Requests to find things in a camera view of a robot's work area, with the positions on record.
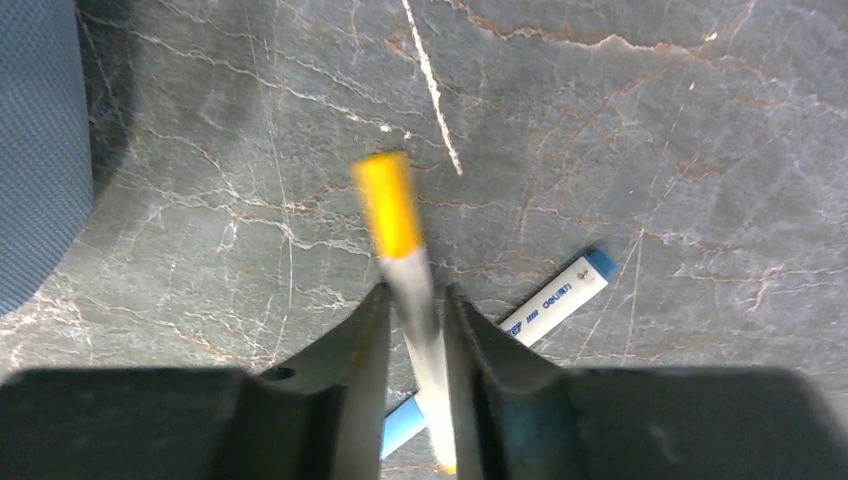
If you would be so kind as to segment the blue grey backpack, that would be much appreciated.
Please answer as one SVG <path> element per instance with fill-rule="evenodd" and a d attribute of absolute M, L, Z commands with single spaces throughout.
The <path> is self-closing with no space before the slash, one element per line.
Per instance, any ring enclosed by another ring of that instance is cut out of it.
<path fill-rule="evenodd" d="M 93 205 L 82 57 L 71 1 L 1 4 L 1 311 L 55 270 Z"/>

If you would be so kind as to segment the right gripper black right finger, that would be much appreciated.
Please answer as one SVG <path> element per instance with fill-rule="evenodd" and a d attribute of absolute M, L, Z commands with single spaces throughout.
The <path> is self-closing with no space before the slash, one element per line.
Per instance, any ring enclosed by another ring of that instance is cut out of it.
<path fill-rule="evenodd" d="M 445 294 L 462 479 L 843 479 L 847 433 L 769 367 L 562 368 Z"/>

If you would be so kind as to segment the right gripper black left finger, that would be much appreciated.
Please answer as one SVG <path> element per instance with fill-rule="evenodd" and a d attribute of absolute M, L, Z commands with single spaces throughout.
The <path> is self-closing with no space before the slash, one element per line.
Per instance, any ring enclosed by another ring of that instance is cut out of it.
<path fill-rule="evenodd" d="M 1 385 L 5 479 L 376 479 L 390 293 L 240 368 L 30 369 Z"/>

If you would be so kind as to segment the white blue marker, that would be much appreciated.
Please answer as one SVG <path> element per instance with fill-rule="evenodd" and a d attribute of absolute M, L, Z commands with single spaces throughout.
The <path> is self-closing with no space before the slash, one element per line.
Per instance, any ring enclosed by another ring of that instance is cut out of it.
<path fill-rule="evenodd" d="M 603 290 L 618 269 L 606 252 L 591 250 L 538 289 L 499 328 L 530 347 Z M 387 458 L 425 427 L 419 395 L 414 394 L 386 416 L 381 457 Z"/>

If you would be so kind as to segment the orange yellow marker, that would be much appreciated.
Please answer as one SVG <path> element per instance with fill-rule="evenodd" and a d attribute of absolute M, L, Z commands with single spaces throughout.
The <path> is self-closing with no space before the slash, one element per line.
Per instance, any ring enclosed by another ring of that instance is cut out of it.
<path fill-rule="evenodd" d="M 402 152 L 369 156 L 352 167 L 382 276 L 399 313 L 418 391 L 414 396 L 440 467 L 453 474 L 457 456 L 444 331 L 434 306 L 433 275 L 415 195 Z"/>

